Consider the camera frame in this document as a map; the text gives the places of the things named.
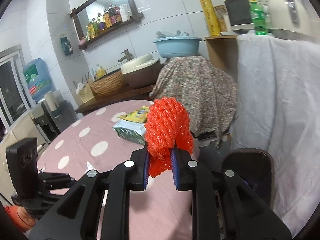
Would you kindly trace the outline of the person's left hand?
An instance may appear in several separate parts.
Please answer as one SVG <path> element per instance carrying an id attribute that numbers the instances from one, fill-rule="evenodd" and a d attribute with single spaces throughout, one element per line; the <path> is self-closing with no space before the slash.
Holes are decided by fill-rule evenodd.
<path id="1" fill-rule="evenodd" d="M 5 206 L 4 210 L 10 217 L 11 221 L 20 230 L 20 232 L 25 233 L 36 224 L 36 220 L 27 213 L 24 207 L 12 205 Z"/>

